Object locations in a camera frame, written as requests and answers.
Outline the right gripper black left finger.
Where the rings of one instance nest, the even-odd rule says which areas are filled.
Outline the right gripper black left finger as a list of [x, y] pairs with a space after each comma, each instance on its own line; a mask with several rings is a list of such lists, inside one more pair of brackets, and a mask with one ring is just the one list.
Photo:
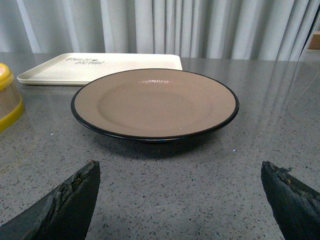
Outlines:
[[2, 240], [84, 240], [100, 187], [100, 164], [90, 161], [34, 205], [0, 227]]

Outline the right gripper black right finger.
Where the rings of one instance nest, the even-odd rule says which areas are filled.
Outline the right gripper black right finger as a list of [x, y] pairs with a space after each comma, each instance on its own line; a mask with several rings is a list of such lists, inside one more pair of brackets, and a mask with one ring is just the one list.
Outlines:
[[261, 181], [273, 216], [286, 240], [320, 238], [320, 193], [269, 161]]

